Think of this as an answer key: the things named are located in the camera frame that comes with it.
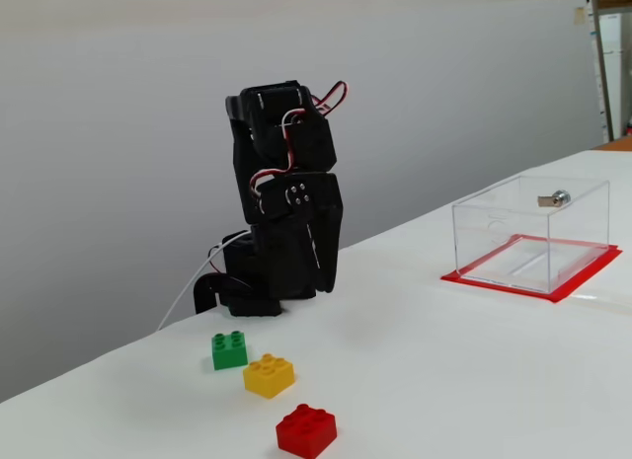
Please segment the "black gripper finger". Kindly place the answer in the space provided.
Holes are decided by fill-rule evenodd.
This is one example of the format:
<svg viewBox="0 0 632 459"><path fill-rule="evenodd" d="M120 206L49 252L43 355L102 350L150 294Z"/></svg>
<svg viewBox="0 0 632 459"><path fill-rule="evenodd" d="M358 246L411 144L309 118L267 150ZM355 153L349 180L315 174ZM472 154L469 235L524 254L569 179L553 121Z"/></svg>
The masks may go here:
<svg viewBox="0 0 632 459"><path fill-rule="evenodd" d="M331 205L315 213L309 223L317 274L315 275L316 290L332 292L336 275L340 233L342 225L342 208Z"/></svg>
<svg viewBox="0 0 632 459"><path fill-rule="evenodd" d="M314 215L312 200L306 184L299 180L291 180L288 183L285 195L291 209L290 226L296 240L297 252L310 284L316 287L319 281L319 262L310 228Z"/></svg>

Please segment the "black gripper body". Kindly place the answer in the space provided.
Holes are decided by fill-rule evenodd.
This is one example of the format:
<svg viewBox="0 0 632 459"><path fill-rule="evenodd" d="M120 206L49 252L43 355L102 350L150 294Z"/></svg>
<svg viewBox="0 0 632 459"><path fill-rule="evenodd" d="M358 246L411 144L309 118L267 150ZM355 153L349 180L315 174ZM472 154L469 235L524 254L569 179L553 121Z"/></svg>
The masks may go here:
<svg viewBox="0 0 632 459"><path fill-rule="evenodd" d="M342 207L342 199L338 180L332 173L299 172L273 177L257 187L259 197L255 207L268 220L291 216L291 209L286 200L286 190L291 180L299 180L306 184L312 200L314 214L331 205Z"/></svg>

